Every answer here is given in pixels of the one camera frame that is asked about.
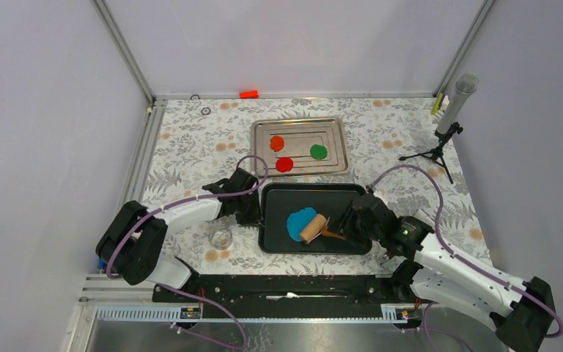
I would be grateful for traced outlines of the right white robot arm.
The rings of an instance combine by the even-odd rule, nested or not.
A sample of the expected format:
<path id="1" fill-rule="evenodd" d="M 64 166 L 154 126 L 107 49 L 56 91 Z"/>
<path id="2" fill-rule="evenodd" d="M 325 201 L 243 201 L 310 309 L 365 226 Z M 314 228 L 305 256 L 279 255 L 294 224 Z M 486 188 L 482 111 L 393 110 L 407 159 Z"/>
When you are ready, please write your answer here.
<path id="1" fill-rule="evenodd" d="M 438 235 L 422 211 L 396 216 L 373 194 L 353 200 L 333 231 L 346 241 L 379 243 L 389 256 L 403 257 L 403 274 L 391 282 L 392 295 L 445 305 L 494 331 L 514 351 L 538 351 L 556 321 L 551 286 L 508 274 L 462 252 Z"/>

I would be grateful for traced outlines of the black plastic tray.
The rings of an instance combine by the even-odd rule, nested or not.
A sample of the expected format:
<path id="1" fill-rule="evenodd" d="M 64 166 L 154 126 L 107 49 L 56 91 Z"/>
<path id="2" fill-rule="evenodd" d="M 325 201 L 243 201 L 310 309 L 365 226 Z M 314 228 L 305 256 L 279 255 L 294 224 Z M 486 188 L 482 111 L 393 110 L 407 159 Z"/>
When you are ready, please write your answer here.
<path id="1" fill-rule="evenodd" d="M 264 226 L 260 228 L 259 245 L 268 254 L 349 254 L 364 255 L 372 249 L 367 240 L 354 244 L 342 239 L 318 236 L 305 244 L 299 232 L 288 231 L 288 218 L 294 216 L 308 224 L 306 215 L 321 214 L 331 226 L 342 218 L 348 205 L 366 190 L 353 183 L 270 183 L 262 191 Z"/>

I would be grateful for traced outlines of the small glass bowl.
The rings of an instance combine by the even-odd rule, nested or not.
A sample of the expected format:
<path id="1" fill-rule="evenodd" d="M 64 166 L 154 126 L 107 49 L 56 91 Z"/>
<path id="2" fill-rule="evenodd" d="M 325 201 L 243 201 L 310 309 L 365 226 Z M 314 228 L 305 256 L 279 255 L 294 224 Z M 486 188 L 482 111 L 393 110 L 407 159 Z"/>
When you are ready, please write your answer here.
<path id="1" fill-rule="evenodd" d="M 210 231 L 208 240 L 214 249 L 223 251 L 232 246 L 233 234 L 229 228 L 215 228 Z"/>

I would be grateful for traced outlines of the blue dough piece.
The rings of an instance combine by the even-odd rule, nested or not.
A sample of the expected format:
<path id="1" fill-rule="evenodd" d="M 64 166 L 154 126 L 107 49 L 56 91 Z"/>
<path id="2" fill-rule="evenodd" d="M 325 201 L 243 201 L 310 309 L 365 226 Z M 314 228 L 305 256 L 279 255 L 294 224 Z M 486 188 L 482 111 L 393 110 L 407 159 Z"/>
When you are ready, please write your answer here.
<path id="1" fill-rule="evenodd" d="M 314 208 L 307 207 L 297 212 L 291 213 L 286 222 L 289 236 L 296 242 L 301 242 L 301 232 L 316 217 L 317 212 Z"/>

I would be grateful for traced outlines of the wooden dough roller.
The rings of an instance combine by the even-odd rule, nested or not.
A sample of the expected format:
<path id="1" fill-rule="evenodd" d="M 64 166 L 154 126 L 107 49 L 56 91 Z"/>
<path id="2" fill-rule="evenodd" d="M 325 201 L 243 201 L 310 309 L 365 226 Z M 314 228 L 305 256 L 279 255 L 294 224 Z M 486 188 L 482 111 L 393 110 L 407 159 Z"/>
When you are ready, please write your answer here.
<path id="1" fill-rule="evenodd" d="M 317 214 L 300 232 L 299 238 L 301 242 L 310 244 L 314 239 L 319 236 L 336 238 L 345 240 L 343 235 L 332 232 L 328 228 L 329 218 L 322 214 Z"/>

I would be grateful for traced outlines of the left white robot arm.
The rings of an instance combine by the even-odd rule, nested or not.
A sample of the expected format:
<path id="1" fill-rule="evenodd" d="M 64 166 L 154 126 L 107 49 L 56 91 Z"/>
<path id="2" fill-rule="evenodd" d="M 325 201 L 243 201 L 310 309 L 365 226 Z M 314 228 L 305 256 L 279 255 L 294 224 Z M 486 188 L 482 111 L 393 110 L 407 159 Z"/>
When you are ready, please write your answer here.
<path id="1" fill-rule="evenodd" d="M 136 200 L 125 203 L 97 243 L 95 253 L 106 263 L 106 273 L 129 285 L 144 281 L 169 286 L 180 301 L 198 291 L 194 269 L 183 260 L 162 254 L 167 235 L 189 227 L 234 216 L 238 224 L 256 226 L 262 215 L 257 178 L 237 168 L 230 177 L 202 187 L 192 198 L 167 208 L 149 210 Z"/>

